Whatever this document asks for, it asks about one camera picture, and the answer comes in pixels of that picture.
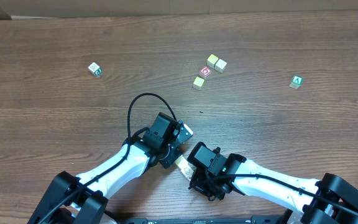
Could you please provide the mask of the yellow G wooden block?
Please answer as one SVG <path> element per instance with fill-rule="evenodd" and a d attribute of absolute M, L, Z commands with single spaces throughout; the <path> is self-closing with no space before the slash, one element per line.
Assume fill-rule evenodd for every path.
<path fill-rule="evenodd" d="M 190 166 L 183 166 L 181 168 L 181 173 L 185 176 L 187 180 L 190 181 L 194 174 L 194 170 Z"/>

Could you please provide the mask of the cream E wooden block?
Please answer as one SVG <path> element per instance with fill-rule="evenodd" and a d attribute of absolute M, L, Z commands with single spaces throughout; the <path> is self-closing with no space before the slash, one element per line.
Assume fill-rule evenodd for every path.
<path fill-rule="evenodd" d="M 178 159 L 175 161 L 175 164 L 180 169 L 186 169 L 188 167 L 188 161 L 183 157 L 183 155 L 178 157 Z"/>

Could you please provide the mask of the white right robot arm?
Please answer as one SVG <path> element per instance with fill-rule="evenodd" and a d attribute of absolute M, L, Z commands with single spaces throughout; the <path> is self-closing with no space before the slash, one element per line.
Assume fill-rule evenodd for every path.
<path fill-rule="evenodd" d="M 193 148 L 188 162 L 196 168 L 190 188 L 210 201 L 237 192 L 285 207 L 281 223 L 358 223 L 358 190 L 338 175 L 292 177 L 239 154 L 225 157 L 203 142 Z"/>

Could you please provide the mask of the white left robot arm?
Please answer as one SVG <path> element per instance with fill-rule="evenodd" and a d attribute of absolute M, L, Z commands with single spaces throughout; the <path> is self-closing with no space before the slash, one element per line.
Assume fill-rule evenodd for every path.
<path fill-rule="evenodd" d="M 169 168 L 181 156 L 179 147 L 193 135 L 183 121 L 159 113 L 151 127 L 136 131 L 101 165 L 76 176 L 57 174 L 29 223 L 114 223 L 105 214 L 109 199 L 151 167 Z"/>

